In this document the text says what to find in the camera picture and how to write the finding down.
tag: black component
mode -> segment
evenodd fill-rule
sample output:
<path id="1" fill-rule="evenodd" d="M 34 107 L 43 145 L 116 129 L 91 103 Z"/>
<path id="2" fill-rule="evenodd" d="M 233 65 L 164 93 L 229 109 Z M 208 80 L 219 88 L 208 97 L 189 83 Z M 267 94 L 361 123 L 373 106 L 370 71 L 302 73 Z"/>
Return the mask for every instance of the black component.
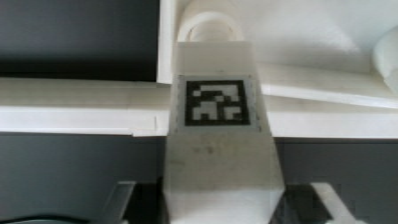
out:
<path id="1" fill-rule="evenodd" d="M 160 183 L 137 184 L 123 219 L 139 224 L 169 224 Z"/>
<path id="2" fill-rule="evenodd" d="M 332 220 L 311 185 L 288 185 L 270 224 L 325 224 Z"/>

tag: white horizontal beam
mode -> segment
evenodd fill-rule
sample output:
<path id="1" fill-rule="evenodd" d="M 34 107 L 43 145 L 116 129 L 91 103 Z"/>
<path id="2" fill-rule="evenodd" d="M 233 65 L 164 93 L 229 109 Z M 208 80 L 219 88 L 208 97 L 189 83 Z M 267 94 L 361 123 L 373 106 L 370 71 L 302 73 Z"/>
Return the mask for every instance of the white horizontal beam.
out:
<path id="1" fill-rule="evenodd" d="M 169 86 L 0 79 L 0 131 L 165 135 Z"/>
<path id="2" fill-rule="evenodd" d="M 0 78 L 0 132 L 165 136 L 167 85 Z M 265 97 L 274 137 L 398 138 L 398 110 Z"/>
<path id="3" fill-rule="evenodd" d="M 263 94 L 396 108 L 398 96 L 377 75 L 258 63 Z"/>

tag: dark gray background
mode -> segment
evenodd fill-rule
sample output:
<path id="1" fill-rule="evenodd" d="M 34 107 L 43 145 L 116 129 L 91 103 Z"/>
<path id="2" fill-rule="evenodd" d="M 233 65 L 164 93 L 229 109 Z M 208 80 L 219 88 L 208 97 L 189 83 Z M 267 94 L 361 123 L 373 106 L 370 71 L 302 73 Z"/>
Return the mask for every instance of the dark gray background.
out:
<path id="1" fill-rule="evenodd" d="M 0 76 L 157 80 L 160 0 L 0 0 Z"/>
<path id="2" fill-rule="evenodd" d="M 396 224 L 398 141 L 277 139 L 286 183 L 329 182 L 356 216 Z M 155 183 L 165 138 L 0 134 L 0 219 L 96 219 L 121 180 Z"/>

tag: white loop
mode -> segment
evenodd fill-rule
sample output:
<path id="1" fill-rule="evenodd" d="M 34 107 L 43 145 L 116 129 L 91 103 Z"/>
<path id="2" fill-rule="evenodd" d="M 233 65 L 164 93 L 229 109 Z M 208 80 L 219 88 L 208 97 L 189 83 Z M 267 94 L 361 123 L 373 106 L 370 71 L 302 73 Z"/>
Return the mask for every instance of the white loop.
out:
<path id="1" fill-rule="evenodd" d="M 178 41 L 185 42 L 190 41 L 189 36 L 190 36 L 190 31 L 194 27 L 206 22 L 224 22 L 226 25 L 231 28 L 231 32 L 235 34 L 235 40 L 240 41 L 244 40 L 244 34 L 240 30 L 240 25 L 233 19 L 231 16 L 228 16 L 221 12 L 203 12 L 199 13 L 189 20 L 183 21 L 183 25 L 180 27 L 180 34 L 178 34 Z"/>

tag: white plastic surface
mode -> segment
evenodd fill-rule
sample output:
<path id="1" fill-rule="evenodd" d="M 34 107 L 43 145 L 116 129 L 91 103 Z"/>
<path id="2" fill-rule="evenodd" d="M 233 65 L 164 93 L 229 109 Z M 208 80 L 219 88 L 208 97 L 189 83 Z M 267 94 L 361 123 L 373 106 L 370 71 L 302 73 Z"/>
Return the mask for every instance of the white plastic surface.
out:
<path id="1" fill-rule="evenodd" d="M 190 0 L 162 1 L 160 73 L 171 83 L 176 28 Z M 370 73 L 375 44 L 398 25 L 398 1 L 233 0 L 256 62 Z"/>
<path id="2" fill-rule="evenodd" d="M 171 223 L 263 224 L 272 218 L 284 184 L 251 44 L 180 43 L 176 54 L 164 185 Z M 254 131 L 244 129 L 251 129 L 249 126 L 235 128 L 233 125 L 222 126 L 222 130 L 210 126 L 199 126 L 197 131 L 181 128 L 185 119 L 178 108 L 185 99 L 180 96 L 187 78 L 178 76 L 205 80 L 213 80 L 213 77 L 251 77 L 245 94 L 254 98 L 251 109 L 261 128 Z"/>
<path id="3" fill-rule="evenodd" d="M 238 13 L 231 1 L 190 1 L 190 4 L 183 10 L 183 17 L 178 29 L 178 41 L 189 42 L 213 39 L 219 40 L 217 36 L 221 35 L 221 31 L 224 29 L 226 32 L 222 34 L 222 40 L 242 41 L 244 34 L 238 24 Z M 206 36 L 206 38 L 197 38 L 197 32 L 201 32 L 199 35 Z"/>
<path id="4" fill-rule="evenodd" d="M 265 95 L 398 109 L 398 96 L 377 75 L 270 63 L 258 63 L 258 71 Z"/>
<path id="5" fill-rule="evenodd" d="M 384 82 L 398 95 L 398 27 L 386 33 L 377 43 L 373 63 Z"/>
<path id="6" fill-rule="evenodd" d="M 0 79 L 0 131 L 164 136 L 169 87 L 153 83 Z"/>

